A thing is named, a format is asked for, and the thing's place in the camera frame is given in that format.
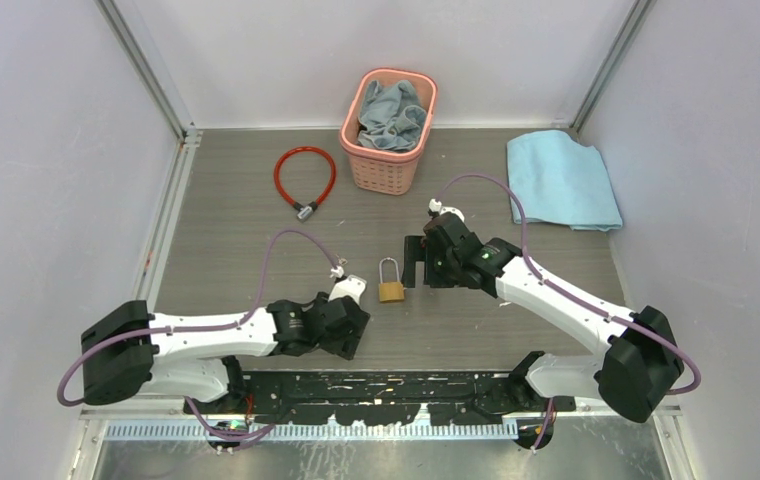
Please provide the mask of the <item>brass padlock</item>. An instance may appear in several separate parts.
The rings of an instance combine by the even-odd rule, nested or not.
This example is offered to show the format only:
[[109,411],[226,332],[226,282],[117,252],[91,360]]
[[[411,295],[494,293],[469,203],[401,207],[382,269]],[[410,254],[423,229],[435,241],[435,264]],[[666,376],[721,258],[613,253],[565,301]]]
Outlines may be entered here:
[[[387,263],[394,267],[395,278],[390,281],[384,279],[384,268]],[[404,286],[400,278],[399,264],[392,257],[385,257],[378,262],[378,301],[380,303],[399,303],[405,300]]]

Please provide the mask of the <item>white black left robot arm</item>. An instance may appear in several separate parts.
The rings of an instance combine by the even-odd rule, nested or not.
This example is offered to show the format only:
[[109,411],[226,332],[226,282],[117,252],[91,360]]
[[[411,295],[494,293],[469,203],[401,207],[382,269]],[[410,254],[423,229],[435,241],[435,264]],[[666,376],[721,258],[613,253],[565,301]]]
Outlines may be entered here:
[[128,301],[81,335],[83,401],[101,406],[136,395],[186,396],[225,413],[248,397],[240,356],[298,357],[324,350],[355,356],[370,315],[350,295],[278,300],[252,314],[172,316]]

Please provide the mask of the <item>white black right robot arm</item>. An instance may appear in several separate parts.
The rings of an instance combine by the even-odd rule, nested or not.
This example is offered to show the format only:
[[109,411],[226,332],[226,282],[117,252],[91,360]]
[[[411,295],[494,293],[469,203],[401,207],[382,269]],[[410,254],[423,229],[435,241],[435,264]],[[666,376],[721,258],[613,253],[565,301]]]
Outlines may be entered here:
[[431,288],[464,287],[523,307],[587,349],[581,356],[530,353],[511,384],[514,403],[538,409],[548,398],[603,401],[623,418],[648,420],[685,370],[668,318],[646,306],[635,312],[602,300],[552,274],[521,247],[500,238],[483,242],[454,211],[432,218],[403,240],[406,288],[417,263]]

